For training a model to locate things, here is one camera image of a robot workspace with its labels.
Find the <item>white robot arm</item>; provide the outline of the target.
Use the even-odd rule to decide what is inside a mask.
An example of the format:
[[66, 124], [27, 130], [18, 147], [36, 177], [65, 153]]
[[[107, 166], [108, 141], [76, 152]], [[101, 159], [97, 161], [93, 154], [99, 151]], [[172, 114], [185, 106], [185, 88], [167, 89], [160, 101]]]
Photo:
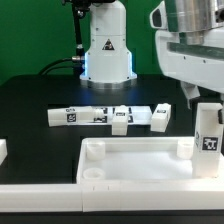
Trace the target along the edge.
[[[90, 13], [91, 44], [80, 79], [95, 88], [133, 82], [123, 4], [95, 1]], [[188, 100], [199, 97], [201, 87], [219, 93], [224, 116], [224, 0], [161, 0], [149, 21], [162, 74], [180, 81]]]

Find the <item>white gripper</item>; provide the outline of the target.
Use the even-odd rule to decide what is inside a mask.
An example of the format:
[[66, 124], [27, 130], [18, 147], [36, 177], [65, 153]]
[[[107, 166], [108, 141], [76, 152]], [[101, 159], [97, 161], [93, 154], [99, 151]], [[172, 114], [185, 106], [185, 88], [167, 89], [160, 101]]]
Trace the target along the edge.
[[188, 108], [198, 86], [224, 94], [224, 0], [161, 0], [149, 20], [160, 69], [181, 81]]

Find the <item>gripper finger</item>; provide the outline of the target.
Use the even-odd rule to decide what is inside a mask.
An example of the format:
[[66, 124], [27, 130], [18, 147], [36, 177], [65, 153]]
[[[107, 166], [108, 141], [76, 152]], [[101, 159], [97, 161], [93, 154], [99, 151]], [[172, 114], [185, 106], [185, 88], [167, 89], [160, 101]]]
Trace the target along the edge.
[[218, 111], [219, 123], [224, 124], [224, 93], [220, 93], [220, 104], [222, 108]]

